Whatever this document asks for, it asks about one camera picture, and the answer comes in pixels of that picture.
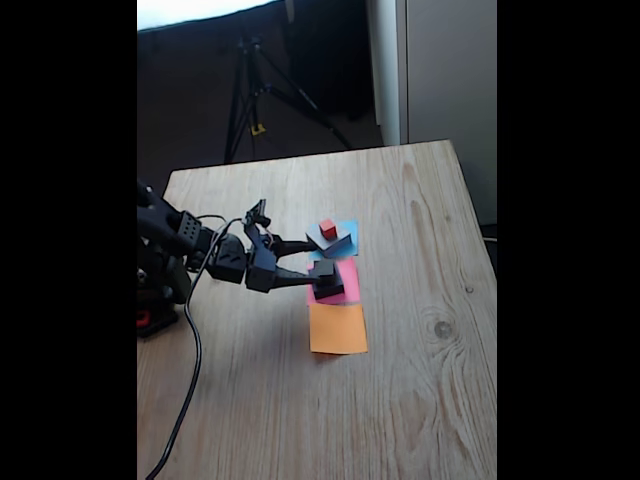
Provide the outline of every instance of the red cube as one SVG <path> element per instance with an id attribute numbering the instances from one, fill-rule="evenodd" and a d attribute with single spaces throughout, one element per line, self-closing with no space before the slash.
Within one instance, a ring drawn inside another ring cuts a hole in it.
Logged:
<path id="1" fill-rule="evenodd" d="M 330 218 L 327 218 L 326 220 L 320 222 L 320 232 L 322 233 L 322 236 L 327 240 L 333 240 L 338 236 L 336 224 L 333 223 Z"/>

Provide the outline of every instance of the pink paper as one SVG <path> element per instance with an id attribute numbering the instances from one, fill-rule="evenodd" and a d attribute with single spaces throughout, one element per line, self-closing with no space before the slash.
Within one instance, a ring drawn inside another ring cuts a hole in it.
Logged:
<path id="1" fill-rule="evenodd" d="M 354 257 L 338 260 L 336 265 L 338 266 L 338 271 L 344 283 L 344 293 L 316 300 L 316 297 L 313 295 L 313 287 L 307 285 L 307 305 L 311 305 L 312 303 L 337 305 L 339 303 L 360 302 L 360 283 L 358 282 L 358 270 L 356 270 Z M 313 264 L 307 266 L 307 270 L 309 271 L 311 271 L 312 268 Z"/>

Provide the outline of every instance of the tripod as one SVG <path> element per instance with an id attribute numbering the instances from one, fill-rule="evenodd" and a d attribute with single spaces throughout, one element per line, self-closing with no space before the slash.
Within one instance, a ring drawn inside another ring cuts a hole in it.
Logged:
<path id="1" fill-rule="evenodd" d="M 345 146 L 347 150 L 351 150 L 351 144 L 340 133 L 336 126 L 329 120 L 329 118 L 320 111 L 318 106 L 309 98 L 309 96 L 300 88 L 296 83 L 291 80 L 282 70 L 280 70 L 276 64 L 269 58 L 269 56 L 261 48 L 262 39 L 260 37 L 243 37 L 238 44 L 238 63 L 236 65 L 235 79 L 233 82 L 233 97 L 231 100 L 231 112 L 229 113 L 229 126 L 227 128 L 227 143 L 224 151 L 224 163 L 229 164 L 233 160 L 233 156 L 238 149 L 240 140 L 245 130 L 250 125 L 251 132 L 251 146 L 254 146 L 253 137 L 258 136 L 266 129 L 258 121 L 258 111 L 256 105 L 258 98 L 263 93 L 269 93 L 275 98 L 279 99 L 283 103 L 286 103 L 290 107 L 294 108 L 302 115 L 314 120 L 323 127 L 327 128 L 333 133 L 338 140 Z M 274 87 L 270 83 L 264 83 L 260 77 L 260 72 L 256 64 L 256 56 L 260 54 L 269 65 L 291 86 L 294 92 L 297 94 L 294 97 L 289 96 L 277 87 Z M 244 69 L 247 69 L 247 80 L 249 84 L 249 94 L 246 99 L 242 95 L 241 82 Z M 238 104 L 242 102 L 240 112 L 238 112 Z"/>

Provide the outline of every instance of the red part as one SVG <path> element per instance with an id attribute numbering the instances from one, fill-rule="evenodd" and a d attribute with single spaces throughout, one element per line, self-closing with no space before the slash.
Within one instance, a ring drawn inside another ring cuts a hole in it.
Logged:
<path id="1" fill-rule="evenodd" d="M 148 327 L 151 323 L 151 315 L 149 310 L 138 310 L 138 316 L 136 318 L 136 328 Z"/>
<path id="2" fill-rule="evenodd" d="M 338 230 L 336 229 L 336 224 L 330 218 L 323 220 L 320 222 L 320 233 L 327 240 L 333 240 L 338 236 Z"/>

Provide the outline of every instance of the orange paper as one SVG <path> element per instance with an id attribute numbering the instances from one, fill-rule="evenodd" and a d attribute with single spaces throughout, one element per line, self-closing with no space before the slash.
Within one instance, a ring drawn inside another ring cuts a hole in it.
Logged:
<path id="1" fill-rule="evenodd" d="M 362 305 L 347 307 L 309 305 L 311 323 L 311 351 L 322 353 L 368 352 L 367 331 Z"/>

